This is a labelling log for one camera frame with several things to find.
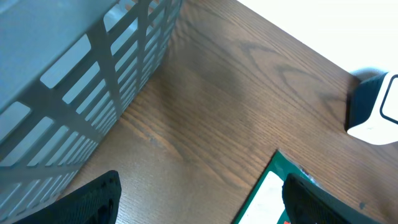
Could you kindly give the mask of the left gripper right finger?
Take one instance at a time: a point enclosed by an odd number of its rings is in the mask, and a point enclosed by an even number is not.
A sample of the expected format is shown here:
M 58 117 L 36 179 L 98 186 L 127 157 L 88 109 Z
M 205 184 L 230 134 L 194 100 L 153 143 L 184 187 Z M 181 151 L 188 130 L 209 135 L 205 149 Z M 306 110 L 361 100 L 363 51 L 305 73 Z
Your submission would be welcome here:
M 292 224 L 378 224 L 298 174 L 287 175 L 282 199 Z

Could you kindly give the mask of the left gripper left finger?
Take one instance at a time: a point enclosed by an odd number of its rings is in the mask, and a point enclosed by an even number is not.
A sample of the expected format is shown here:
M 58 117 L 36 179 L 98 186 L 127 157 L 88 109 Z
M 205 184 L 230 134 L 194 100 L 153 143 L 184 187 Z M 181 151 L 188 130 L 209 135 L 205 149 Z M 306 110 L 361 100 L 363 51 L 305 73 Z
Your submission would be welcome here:
M 115 224 L 121 198 L 119 173 L 110 170 L 17 224 Z

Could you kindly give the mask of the green white pouch packet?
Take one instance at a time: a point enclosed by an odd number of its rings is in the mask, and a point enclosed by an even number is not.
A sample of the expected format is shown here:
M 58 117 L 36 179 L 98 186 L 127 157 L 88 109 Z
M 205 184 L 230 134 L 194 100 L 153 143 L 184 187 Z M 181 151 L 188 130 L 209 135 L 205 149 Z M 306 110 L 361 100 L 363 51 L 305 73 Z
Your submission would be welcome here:
M 298 174 L 311 183 L 318 184 L 301 166 L 293 163 L 280 150 L 277 150 L 236 214 L 233 223 L 284 224 L 284 221 L 290 222 L 282 199 L 282 186 L 289 173 Z

